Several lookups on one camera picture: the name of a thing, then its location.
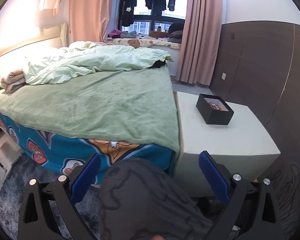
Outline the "bed with green blanket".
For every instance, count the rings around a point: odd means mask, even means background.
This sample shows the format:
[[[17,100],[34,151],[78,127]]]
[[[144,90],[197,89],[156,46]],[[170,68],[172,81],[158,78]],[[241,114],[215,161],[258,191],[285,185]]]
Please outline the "bed with green blanket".
[[[25,56],[68,47],[66,24],[0,39],[0,81],[23,70]],[[101,157],[94,184],[111,165],[142,158],[172,172],[180,152],[177,107],[168,63],[96,72],[66,83],[0,88],[0,129],[37,165],[70,174],[91,154]]]

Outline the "pink curtain right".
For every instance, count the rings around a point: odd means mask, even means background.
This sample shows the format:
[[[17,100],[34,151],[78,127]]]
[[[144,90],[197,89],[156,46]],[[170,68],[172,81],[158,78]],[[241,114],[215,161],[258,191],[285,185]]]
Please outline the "pink curtain right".
[[[188,0],[177,81],[209,86],[222,28],[223,0]]]

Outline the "black jewelry box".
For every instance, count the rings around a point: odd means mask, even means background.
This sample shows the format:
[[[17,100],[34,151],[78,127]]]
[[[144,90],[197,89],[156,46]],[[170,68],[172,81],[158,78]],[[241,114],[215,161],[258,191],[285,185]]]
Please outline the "black jewelry box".
[[[234,111],[220,96],[200,94],[196,107],[208,125],[228,125],[234,115]]]

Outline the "floral window seat quilt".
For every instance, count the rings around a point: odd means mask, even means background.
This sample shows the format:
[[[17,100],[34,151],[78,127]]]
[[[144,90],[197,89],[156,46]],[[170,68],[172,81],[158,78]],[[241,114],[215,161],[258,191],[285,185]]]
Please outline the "floral window seat quilt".
[[[170,42],[168,38],[154,38],[149,35],[137,34],[136,38],[106,38],[106,44],[108,45],[123,45],[132,46],[134,48],[152,46],[167,47],[175,50],[181,49],[180,43]]]

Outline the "pale green duvet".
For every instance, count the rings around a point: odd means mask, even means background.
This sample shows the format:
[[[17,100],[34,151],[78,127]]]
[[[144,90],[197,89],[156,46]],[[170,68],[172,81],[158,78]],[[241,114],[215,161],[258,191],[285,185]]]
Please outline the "pale green duvet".
[[[26,55],[23,74],[29,85],[55,85],[96,72],[142,70],[166,61],[172,61],[172,57],[160,49],[78,41]]]

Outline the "white bedside table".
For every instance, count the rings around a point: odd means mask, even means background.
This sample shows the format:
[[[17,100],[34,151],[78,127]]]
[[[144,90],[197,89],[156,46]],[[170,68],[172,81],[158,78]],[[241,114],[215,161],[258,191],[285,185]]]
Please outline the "white bedside table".
[[[203,151],[248,181],[261,175],[280,155],[275,142],[249,107],[229,103],[234,110],[229,124],[208,125],[196,107],[197,95],[177,92],[175,98],[180,154],[173,179],[190,197],[213,196],[198,164]]]

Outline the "folded beige towel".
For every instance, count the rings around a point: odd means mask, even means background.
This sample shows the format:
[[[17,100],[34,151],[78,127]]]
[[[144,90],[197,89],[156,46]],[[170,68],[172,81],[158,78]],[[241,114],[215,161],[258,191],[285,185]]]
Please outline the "folded beige towel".
[[[22,69],[10,72],[0,81],[0,88],[4,89],[5,93],[14,93],[24,85],[26,85],[26,80]]]

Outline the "pink curtain left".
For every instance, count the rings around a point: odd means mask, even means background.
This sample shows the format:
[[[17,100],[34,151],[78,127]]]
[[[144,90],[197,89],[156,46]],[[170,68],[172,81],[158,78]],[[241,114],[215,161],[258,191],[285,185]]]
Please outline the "pink curtain left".
[[[70,36],[75,41],[103,42],[112,0],[69,0]]]

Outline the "dark wood wall panel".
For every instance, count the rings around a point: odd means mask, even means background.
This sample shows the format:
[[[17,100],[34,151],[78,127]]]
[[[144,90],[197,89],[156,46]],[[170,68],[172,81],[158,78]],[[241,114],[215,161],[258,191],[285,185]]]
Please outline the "dark wood wall panel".
[[[248,106],[258,117],[281,151],[271,170],[287,162],[300,167],[300,25],[222,25],[210,89],[226,101]]]

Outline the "pink curtain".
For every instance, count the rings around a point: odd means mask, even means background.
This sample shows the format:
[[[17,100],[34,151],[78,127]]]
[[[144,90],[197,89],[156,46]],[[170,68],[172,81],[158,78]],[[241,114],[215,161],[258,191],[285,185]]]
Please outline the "pink curtain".
[[[112,0],[69,0],[70,36],[75,41],[103,42]]]
[[[177,81],[209,86],[222,28],[223,0],[188,0]]]

